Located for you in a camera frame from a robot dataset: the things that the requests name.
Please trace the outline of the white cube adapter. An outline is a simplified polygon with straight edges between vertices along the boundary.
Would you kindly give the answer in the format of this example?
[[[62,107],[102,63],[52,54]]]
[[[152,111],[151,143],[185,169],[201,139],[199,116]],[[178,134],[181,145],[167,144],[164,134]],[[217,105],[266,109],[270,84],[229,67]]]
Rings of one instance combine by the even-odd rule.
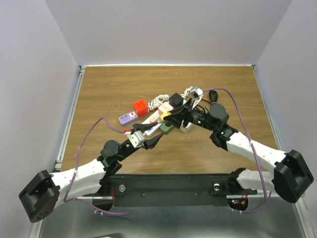
[[[191,127],[192,127],[192,123],[191,122],[189,122],[186,126],[184,126],[184,123],[182,123],[179,129],[183,133],[187,133]]]

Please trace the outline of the yellow green charger plug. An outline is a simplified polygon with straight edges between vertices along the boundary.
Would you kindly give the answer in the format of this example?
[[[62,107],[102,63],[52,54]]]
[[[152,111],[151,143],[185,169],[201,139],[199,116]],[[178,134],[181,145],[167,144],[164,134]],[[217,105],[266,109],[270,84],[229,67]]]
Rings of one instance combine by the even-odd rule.
[[[171,115],[171,112],[164,112],[158,119],[161,123],[166,123],[167,121],[165,118],[169,115]]]

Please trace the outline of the purple power strip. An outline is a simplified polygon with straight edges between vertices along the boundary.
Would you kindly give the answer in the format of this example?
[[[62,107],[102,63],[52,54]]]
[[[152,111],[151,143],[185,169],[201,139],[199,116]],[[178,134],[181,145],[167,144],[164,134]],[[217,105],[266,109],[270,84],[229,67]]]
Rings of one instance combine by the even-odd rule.
[[[126,126],[128,124],[131,124],[138,119],[139,119],[139,117],[135,111],[131,111],[129,113],[126,113],[118,118],[118,120],[122,126]]]

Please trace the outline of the red cube socket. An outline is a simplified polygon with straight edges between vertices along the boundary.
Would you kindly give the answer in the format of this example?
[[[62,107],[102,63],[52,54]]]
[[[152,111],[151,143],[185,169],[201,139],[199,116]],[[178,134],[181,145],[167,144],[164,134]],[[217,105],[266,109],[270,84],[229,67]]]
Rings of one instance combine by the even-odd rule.
[[[144,100],[139,100],[133,104],[134,111],[139,118],[147,115],[149,113],[148,105]]]

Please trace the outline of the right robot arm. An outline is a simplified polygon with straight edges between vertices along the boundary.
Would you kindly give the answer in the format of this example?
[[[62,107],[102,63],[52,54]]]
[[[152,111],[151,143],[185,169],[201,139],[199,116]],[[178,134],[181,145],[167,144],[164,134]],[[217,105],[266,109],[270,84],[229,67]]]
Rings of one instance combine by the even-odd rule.
[[[296,203],[314,181],[300,152],[284,152],[252,140],[249,134],[244,135],[227,123],[229,114],[221,104],[211,104],[206,112],[197,110],[192,100],[188,100],[176,109],[161,113],[158,119],[176,128],[191,123],[207,129],[212,132],[210,139],[215,146],[254,161],[257,171],[244,169],[228,181],[228,188],[233,193],[261,189]]]

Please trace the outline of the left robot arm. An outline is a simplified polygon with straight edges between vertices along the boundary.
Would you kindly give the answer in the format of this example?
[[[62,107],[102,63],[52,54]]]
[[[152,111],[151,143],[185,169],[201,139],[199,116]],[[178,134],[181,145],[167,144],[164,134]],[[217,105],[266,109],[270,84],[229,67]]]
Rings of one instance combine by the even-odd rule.
[[[64,172],[38,172],[18,196],[30,222],[39,222],[58,206],[80,201],[84,195],[106,195],[110,191],[107,180],[121,169],[121,161],[140,148],[153,149],[162,136],[161,133],[148,140],[138,140],[136,134],[130,134],[122,143],[109,140],[101,154],[87,164]]]

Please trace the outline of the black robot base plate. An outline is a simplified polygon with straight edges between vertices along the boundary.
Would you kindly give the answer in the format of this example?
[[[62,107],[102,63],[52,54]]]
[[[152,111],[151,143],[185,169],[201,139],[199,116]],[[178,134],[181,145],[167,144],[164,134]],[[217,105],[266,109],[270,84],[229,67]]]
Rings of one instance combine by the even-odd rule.
[[[227,196],[255,195],[230,174],[116,174],[92,196],[114,196],[115,207],[227,206]]]

